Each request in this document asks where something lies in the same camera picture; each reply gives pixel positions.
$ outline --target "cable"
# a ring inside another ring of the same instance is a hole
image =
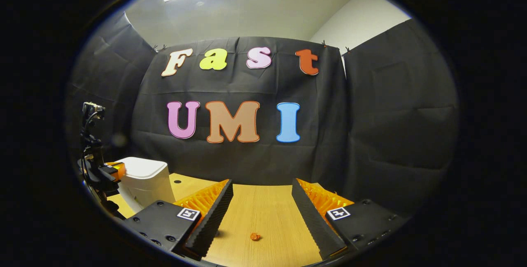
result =
[[[86,181],[86,184],[88,184],[88,180],[91,181],[91,178],[90,178],[90,175],[88,174],[88,166],[86,165],[86,149],[82,151],[81,166],[82,166],[82,175],[84,176],[84,180]]]
[[[84,130],[86,130],[88,128],[88,124],[90,124],[90,122],[92,121],[92,119],[98,114],[100,113],[101,111],[96,111],[95,113],[93,113],[92,115],[90,115],[90,117],[88,117],[88,120],[86,121],[86,125],[84,125]]]

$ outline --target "brown letter m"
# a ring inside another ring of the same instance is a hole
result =
[[[253,143],[260,140],[256,134],[256,111],[260,108],[258,102],[242,102],[236,115],[231,116],[224,102],[208,102],[205,108],[210,112],[210,136],[209,143],[222,143],[224,137],[220,135],[220,128],[231,142],[240,129],[238,141],[242,143]]]

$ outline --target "white bin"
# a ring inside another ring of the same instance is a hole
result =
[[[126,173],[119,183],[119,194],[134,213],[156,200],[175,202],[165,162],[135,157],[117,162],[123,162],[126,168]]]

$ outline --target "black curtain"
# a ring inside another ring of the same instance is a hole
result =
[[[272,63],[263,69],[248,68],[248,50],[266,46]],[[174,51],[192,48],[173,76],[161,73]],[[222,48],[228,53],[226,68],[202,70],[206,51]],[[295,52],[310,49],[318,56],[315,76],[304,74]],[[187,127],[188,101],[198,101],[196,132],[188,139],[171,135],[168,102],[181,102],[179,126]],[[220,100],[232,116],[240,104],[260,103],[256,115],[255,143],[227,139],[207,142],[210,113],[205,104]],[[293,143],[276,140],[280,132],[280,102],[300,105],[297,133]],[[162,160],[170,172],[220,181],[231,178],[237,184],[289,185],[292,178],[318,181],[325,188],[339,190],[346,163],[348,102],[344,69],[338,48],[312,42],[271,37],[240,37],[203,40],[171,46],[153,59],[140,88],[132,117],[134,155]]]
[[[448,65],[414,19],[343,56],[352,114],[345,196],[413,213],[453,157],[459,106]]]
[[[66,85],[65,130],[70,160],[81,155],[82,104],[106,108],[92,134],[103,142],[107,161],[121,158],[130,141],[130,122],[141,80],[156,52],[119,12],[105,21],[80,51]]]

